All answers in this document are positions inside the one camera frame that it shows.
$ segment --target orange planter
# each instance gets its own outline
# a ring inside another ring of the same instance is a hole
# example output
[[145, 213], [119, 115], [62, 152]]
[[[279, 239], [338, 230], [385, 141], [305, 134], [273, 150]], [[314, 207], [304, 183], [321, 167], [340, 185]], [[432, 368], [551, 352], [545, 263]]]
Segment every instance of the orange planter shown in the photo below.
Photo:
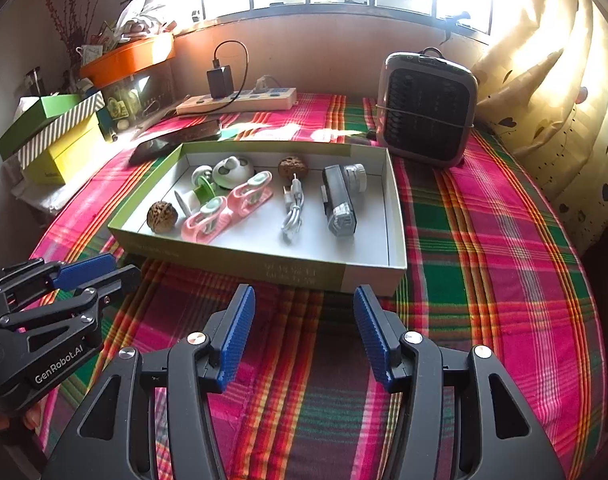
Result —
[[165, 32], [154, 38], [127, 43], [79, 70], [97, 88], [104, 88], [151, 65], [175, 57], [175, 38]]

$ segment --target blue gripper pad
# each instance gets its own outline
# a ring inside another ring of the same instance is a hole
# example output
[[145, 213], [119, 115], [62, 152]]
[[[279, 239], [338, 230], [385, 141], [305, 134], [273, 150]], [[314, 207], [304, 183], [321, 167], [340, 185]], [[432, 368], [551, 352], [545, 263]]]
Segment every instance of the blue gripper pad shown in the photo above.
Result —
[[109, 272], [113, 272], [116, 267], [115, 257], [110, 253], [103, 253], [94, 258], [75, 262], [60, 269], [59, 275], [52, 280], [53, 288], [74, 290], [82, 283], [96, 280]]
[[355, 290], [353, 311], [375, 379], [387, 392], [395, 392], [398, 380], [392, 368], [401, 364], [399, 337], [403, 332], [398, 334], [393, 329], [368, 285]]
[[246, 340], [248, 339], [248, 333], [251, 330], [251, 324], [255, 316], [255, 291], [253, 287], [247, 286], [239, 301], [237, 298], [233, 298], [228, 308], [235, 310], [230, 326], [220, 326], [213, 337], [213, 342], [215, 342], [221, 331], [226, 330], [228, 332], [221, 344], [219, 356], [220, 370], [217, 375], [217, 383], [222, 392], [226, 390], [228, 383], [235, 379], [237, 368], [246, 346]]

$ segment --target bed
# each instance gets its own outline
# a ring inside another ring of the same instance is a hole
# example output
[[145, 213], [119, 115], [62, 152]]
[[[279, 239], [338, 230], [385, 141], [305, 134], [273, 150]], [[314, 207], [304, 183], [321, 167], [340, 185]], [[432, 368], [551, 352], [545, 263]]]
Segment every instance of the bed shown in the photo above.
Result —
[[[288, 112], [227, 114], [225, 136], [367, 142], [374, 102], [301, 94]], [[175, 118], [201, 121], [203, 118]], [[69, 262], [110, 251], [107, 225], [156, 163], [115, 156], [69, 203], [34, 251]], [[538, 188], [491, 135], [475, 132], [448, 171], [394, 158], [408, 271], [382, 299], [405, 325], [442, 346], [485, 344], [499, 356], [543, 424], [567, 477], [599, 447], [604, 351], [586, 276]], [[50, 452], [102, 368], [125, 346], [173, 345], [222, 310], [238, 279], [144, 260], [143, 283], [104, 312], [106, 344], [44, 401], [39, 436]], [[378, 479], [399, 398], [375, 383], [347, 295], [252, 283], [257, 313], [237, 379], [210, 409], [229, 480]], [[65, 297], [59, 292], [58, 297]], [[52, 301], [53, 295], [45, 298]], [[161, 479], [172, 478], [165, 397], [156, 394]], [[445, 440], [453, 417], [446, 403]]]

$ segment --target usb cable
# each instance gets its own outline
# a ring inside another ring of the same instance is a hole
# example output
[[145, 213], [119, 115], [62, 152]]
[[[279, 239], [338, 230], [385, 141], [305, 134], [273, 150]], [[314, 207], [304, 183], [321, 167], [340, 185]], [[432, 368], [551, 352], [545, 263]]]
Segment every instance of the usb cable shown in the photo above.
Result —
[[293, 179], [290, 190], [284, 188], [284, 201], [287, 214], [281, 225], [281, 232], [286, 241], [292, 242], [302, 225], [302, 208], [304, 206], [304, 191], [297, 176]]

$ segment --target yellow box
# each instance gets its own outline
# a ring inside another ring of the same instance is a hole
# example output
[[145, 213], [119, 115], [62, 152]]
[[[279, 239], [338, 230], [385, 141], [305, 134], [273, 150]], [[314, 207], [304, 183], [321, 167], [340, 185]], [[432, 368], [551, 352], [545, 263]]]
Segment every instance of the yellow box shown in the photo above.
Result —
[[36, 184], [66, 184], [106, 146], [93, 114], [53, 142], [24, 170]]

